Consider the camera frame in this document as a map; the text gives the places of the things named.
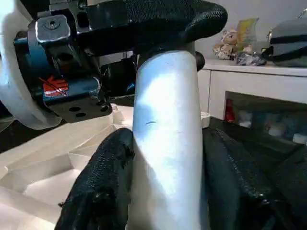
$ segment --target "screw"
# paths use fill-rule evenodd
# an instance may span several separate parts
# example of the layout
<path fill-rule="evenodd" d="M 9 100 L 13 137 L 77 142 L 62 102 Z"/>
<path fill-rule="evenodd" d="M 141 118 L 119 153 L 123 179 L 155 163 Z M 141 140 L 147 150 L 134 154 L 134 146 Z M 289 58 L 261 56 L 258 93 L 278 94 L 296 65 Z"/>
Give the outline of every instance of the screw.
<path fill-rule="evenodd" d="M 51 20 L 45 23 L 45 27 L 49 30 L 55 30 L 56 28 L 59 27 L 59 25 L 60 25 L 60 21 L 58 20 Z"/>
<path fill-rule="evenodd" d="M 82 3 L 80 3 L 79 8 L 81 10 L 84 10 L 86 8 L 86 6 L 87 6 L 86 3 L 82 2 Z"/>

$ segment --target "white shelf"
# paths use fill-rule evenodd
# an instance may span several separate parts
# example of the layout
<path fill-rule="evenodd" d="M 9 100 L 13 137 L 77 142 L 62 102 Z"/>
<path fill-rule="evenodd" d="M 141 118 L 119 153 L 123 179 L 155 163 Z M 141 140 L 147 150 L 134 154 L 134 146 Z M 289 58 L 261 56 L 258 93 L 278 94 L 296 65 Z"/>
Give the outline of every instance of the white shelf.
<path fill-rule="evenodd" d="M 307 78 L 234 72 L 211 72 L 209 113 L 224 119 L 227 92 L 307 104 Z"/>
<path fill-rule="evenodd" d="M 234 61 L 206 59 L 203 69 L 227 71 L 227 72 L 245 72 L 257 74 L 271 74 L 284 76 L 307 77 L 307 68 L 287 68 L 279 67 L 269 62 L 266 66 L 238 66 Z"/>

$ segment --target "textured black fabric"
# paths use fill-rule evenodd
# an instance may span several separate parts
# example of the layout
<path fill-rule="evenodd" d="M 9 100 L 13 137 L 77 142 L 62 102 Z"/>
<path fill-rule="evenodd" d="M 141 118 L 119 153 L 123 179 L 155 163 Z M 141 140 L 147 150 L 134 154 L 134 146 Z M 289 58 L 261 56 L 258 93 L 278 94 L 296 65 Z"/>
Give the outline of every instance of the textured black fabric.
<path fill-rule="evenodd" d="M 125 0 L 136 49 L 175 46 L 210 37 L 227 22 L 227 11 L 202 0 Z"/>
<path fill-rule="evenodd" d="M 301 148 L 272 170 L 270 179 L 292 205 L 307 229 L 307 147 Z"/>
<path fill-rule="evenodd" d="M 21 0 L 32 18 L 37 19 L 37 13 L 48 10 L 49 0 Z"/>
<path fill-rule="evenodd" d="M 241 143 L 218 129 L 203 133 L 212 230 L 296 230 L 289 205 Z"/>
<path fill-rule="evenodd" d="M 123 230 L 133 157 L 130 130 L 108 136 L 75 181 L 55 230 Z"/>

